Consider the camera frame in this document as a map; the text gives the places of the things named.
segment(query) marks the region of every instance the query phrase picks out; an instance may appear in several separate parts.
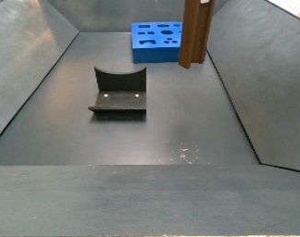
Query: blue foam block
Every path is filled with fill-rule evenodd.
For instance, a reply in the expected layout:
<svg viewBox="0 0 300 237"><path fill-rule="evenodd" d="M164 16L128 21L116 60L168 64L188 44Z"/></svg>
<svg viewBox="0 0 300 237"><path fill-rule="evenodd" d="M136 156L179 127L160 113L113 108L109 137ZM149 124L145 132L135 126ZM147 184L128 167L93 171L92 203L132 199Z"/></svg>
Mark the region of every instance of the blue foam block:
<svg viewBox="0 0 300 237"><path fill-rule="evenodd" d="M131 23L133 63L176 62L182 21Z"/></svg>

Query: curved black bracket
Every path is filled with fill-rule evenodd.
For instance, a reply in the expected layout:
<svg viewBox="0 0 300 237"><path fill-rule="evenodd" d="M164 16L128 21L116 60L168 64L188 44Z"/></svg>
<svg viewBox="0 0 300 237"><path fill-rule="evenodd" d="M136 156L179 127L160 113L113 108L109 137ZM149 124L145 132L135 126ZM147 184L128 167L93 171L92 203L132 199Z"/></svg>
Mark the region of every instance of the curved black bracket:
<svg viewBox="0 0 300 237"><path fill-rule="evenodd" d="M97 97L92 112L145 111L145 68L129 73L111 73L93 68Z"/></svg>

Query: wooden plank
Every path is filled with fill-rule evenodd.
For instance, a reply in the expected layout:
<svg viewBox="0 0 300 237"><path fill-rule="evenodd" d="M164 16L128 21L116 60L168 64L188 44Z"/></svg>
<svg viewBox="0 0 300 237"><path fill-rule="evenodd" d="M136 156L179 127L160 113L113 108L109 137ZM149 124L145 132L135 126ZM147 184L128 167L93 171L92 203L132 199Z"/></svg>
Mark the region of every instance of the wooden plank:
<svg viewBox="0 0 300 237"><path fill-rule="evenodd" d="M204 4L200 4L199 0L186 0L184 2L178 64L186 69L190 68L191 63L203 63L204 61L212 8L214 0L208 0Z"/></svg>

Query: black bracket base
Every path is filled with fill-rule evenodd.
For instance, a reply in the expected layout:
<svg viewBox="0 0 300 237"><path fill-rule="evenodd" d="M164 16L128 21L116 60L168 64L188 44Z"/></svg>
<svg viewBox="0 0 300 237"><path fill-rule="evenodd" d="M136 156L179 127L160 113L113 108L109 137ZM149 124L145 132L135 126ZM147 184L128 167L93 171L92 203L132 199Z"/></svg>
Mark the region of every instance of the black bracket base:
<svg viewBox="0 0 300 237"><path fill-rule="evenodd" d="M145 111L145 69L115 74L95 68L97 97L92 112Z"/></svg>

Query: gray surface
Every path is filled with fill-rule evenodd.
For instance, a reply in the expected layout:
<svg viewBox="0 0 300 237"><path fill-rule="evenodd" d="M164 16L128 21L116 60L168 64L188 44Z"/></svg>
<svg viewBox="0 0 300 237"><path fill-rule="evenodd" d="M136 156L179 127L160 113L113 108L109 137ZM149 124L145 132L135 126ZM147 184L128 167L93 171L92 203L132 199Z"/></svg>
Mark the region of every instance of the gray surface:
<svg viewBox="0 0 300 237"><path fill-rule="evenodd" d="M0 2L0 132L75 35L45 1Z"/></svg>
<svg viewBox="0 0 300 237"><path fill-rule="evenodd" d="M266 1L230 0L208 52L260 162L300 169L300 19Z"/></svg>
<svg viewBox="0 0 300 237"><path fill-rule="evenodd" d="M0 167L0 235L300 235L300 174L262 166Z"/></svg>
<svg viewBox="0 0 300 237"><path fill-rule="evenodd" d="M93 66L147 67L145 120L99 120ZM128 33L80 33L0 138L0 165L256 164L208 58L131 62Z"/></svg>
<svg viewBox="0 0 300 237"><path fill-rule="evenodd" d="M132 21L176 21L183 0L47 0L81 32L129 32Z"/></svg>
<svg viewBox="0 0 300 237"><path fill-rule="evenodd" d="M215 0L214 3L214 14L218 12L218 10L223 7L224 3L230 0Z"/></svg>

